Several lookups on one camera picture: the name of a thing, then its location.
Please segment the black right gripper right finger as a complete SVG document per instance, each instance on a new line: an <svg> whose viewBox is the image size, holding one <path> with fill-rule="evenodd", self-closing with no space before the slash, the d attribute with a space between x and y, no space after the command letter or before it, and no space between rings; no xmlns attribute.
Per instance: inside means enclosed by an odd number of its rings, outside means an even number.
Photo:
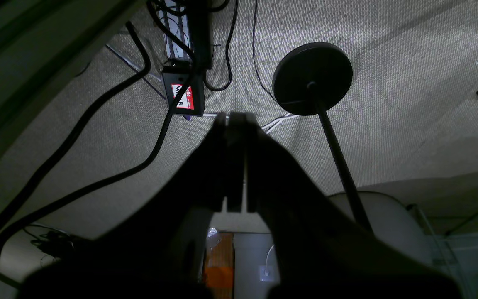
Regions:
<svg viewBox="0 0 478 299"><path fill-rule="evenodd" d="M280 283L269 299L460 299L453 279L378 240L332 204L246 115L248 207L271 231Z"/></svg>

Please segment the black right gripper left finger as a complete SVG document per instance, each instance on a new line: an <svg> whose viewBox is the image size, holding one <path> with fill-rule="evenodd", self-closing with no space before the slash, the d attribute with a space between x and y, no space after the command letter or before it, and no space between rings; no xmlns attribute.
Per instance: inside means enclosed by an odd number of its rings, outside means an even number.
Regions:
<svg viewBox="0 0 478 299"><path fill-rule="evenodd" d="M211 219L226 196L228 140L239 140L245 116L219 114L150 201L71 259L30 275L19 297L212 299L199 270Z"/></svg>

